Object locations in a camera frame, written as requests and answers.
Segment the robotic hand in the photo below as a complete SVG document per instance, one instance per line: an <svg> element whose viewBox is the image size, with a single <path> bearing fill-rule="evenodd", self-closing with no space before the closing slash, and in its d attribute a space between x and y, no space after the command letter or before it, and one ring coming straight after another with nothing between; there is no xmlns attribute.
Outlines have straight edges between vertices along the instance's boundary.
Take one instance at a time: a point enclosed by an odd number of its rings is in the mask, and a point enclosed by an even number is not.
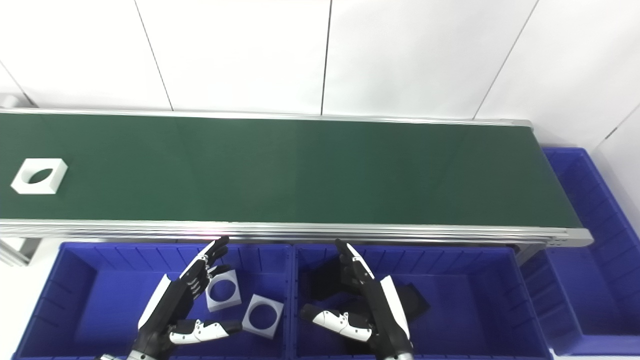
<svg viewBox="0 0 640 360"><path fill-rule="evenodd" d="M377 281L350 244L338 239L335 245L340 252L342 283L364 297L371 316L325 310L312 304L304 305L300 316L347 338L368 343L377 360L413 360L409 326L391 276Z"/></svg>
<svg viewBox="0 0 640 360"><path fill-rule="evenodd" d="M200 343L227 337L242 330L240 321L212 322L185 320L216 275L230 270L228 265L213 266L227 253L229 237L208 244L184 269L177 280L165 274L138 322L138 337L127 360L167 360L177 345ZM97 360L114 360L103 355Z"/></svg>

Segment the circular hole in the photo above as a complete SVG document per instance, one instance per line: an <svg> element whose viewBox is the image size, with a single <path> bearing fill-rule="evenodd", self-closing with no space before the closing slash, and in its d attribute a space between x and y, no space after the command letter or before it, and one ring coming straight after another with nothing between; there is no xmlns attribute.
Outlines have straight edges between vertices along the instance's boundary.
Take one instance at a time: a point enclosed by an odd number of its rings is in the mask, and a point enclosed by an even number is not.
<svg viewBox="0 0 640 360"><path fill-rule="evenodd" d="M249 321L256 329L267 329L276 322L276 311L269 305L258 305L249 315Z"/></svg>
<svg viewBox="0 0 640 360"><path fill-rule="evenodd" d="M228 300L236 292L236 284L231 280L220 280L213 284L209 296L215 301Z"/></svg>
<svg viewBox="0 0 640 360"><path fill-rule="evenodd" d="M29 176L29 174L25 174L26 175L25 177L29 177L29 179L27 179L26 182L27 184L39 183L40 181L43 181L44 179L48 178L52 172L53 172L52 168L44 168L31 176Z"/></svg>

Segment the white tile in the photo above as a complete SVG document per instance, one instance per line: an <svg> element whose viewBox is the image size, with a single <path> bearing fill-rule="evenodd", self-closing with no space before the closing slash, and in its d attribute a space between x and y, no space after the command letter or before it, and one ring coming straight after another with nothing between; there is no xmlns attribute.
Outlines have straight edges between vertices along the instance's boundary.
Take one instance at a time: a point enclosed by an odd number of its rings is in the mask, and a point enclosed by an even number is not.
<svg viewBox="0 0 640 360"><path fill-rule="evenodd" d="M592 153L602 177L640 234L640 107Z"/></svg>
<svg viewBox="0 0 640 360"><path fill-rule="evenodd" d="M333 0L324 114L472 118L534 0Z"/></svg>
<svg viewBox="0 0 640 360"><path fill-rule="evenodd" d="M329 0L138 0L175 110L319 113Z"/></svg>
<svg viewBox="0 0 640 360"><path fill-rule="evenodd" d="M3 1L0 60L42 108L169 108L131 0Z"/></svg>
<svg viewBox="0 0 640 360"><path fill-rule="evenodd" d="M4 69L4 66L2 66L2 63L0 63L0 94L22 94L18 85L15 84L9 73Z"/></svg>
<svg viewBox="0 0 640 360"><path fill-rule="evenodd" d="M596 146L640 100L640 1L540 0L477 117Z"/></svg>

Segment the blue storage crate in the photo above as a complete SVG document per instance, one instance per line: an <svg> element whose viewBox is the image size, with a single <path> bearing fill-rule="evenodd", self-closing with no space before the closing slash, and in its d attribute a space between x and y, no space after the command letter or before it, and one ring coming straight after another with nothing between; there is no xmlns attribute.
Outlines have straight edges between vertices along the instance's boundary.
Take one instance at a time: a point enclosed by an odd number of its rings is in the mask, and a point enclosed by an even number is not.
<svg viewBox="0 0 640 360"><path fill-rule="evenodd" d="M295 245L291 307L293 359L349 355L345 338L298 318L311 302L308 272L337 255L333 245ZM378 278L413 283L431 309L410 324L416 358L548 359L531 300L507 248L356 246ZM335 308L352 295L313 304Z"/></svg>
<svg viewBox="0 0 640 360"><path fill-rule="evenodd" d="M559 355L640 356L640 241L584 149L545 154L595 239L521 269L547 341Z"/></svg>
<svg viewBox="0 0 640 360"><path fill-rule="evenodd" d="M160 278L165 273L170 279L177 278L204 245L64 243L13 358L126 356L140 315ZM190 360L283 359L289 338L292 248L230 244L228 249L217 264L229 264L236 270L243 303L210 313L203 294L188 318L241 321L256 293L285 304L275 337L269 340L243 331L181 346L175 355Z"/></svg>

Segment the white square block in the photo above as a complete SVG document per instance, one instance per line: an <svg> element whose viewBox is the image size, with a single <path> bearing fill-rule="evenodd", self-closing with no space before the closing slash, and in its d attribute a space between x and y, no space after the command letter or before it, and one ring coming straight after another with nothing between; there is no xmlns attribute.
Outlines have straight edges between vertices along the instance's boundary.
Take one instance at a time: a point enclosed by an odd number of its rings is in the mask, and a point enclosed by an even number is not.
<svg viewBox="0 0 640 360"><path fill-rule="evenodd" d="M215 301L212 297L211 297L211 290L213 289L213 286L223 280L228 280L232 283L234 283L234 286L236 287L236 289L234 290L234 294L231 295L231 297L227 300L224 301ZM219 274L216 277L214 277L213 279L211 279L211 281L209 282L209 285L207 286L207 290L206 290L206 296L207 296L207 307L209 308L210 312L214 312L214 311L218 311L218 310L222 310L222 309L226 309L227 307L231 307L231 306L236 306L236 305L240 305L242 304L242 299L240 298L240 287L238 286L238 278L236 275L236 271L235 270L229 270L228 272L225 272L223 274Z"/></svg>
<svg viewBox="0 0 640 360"><path fill-rule="evenodd" d="M269 326L266 329L258 329L257 327L253 326L250 320L251 312L260 305L271 306L276 312L276 321L273 322L273 325ZM273 336L276 334L276 329L278 328L278 323L280 322L280 317L282 316L283 308L284 304L281 302L277 302L275 300L267 299L266 297L261 297L260 295L253 294L253 297L249 302L249 307L247 308L242 320L243 330L263 336L267 339L273 339Z"/></svg>
<svg viewBox="0 0 640 360"><path fill-rule="evenodd" d="M44 180L29 184L37 172L51 169ZM62 159L25 159L13 178L11 187L20 194L55 194L67 172L67 164Z"/></svg>

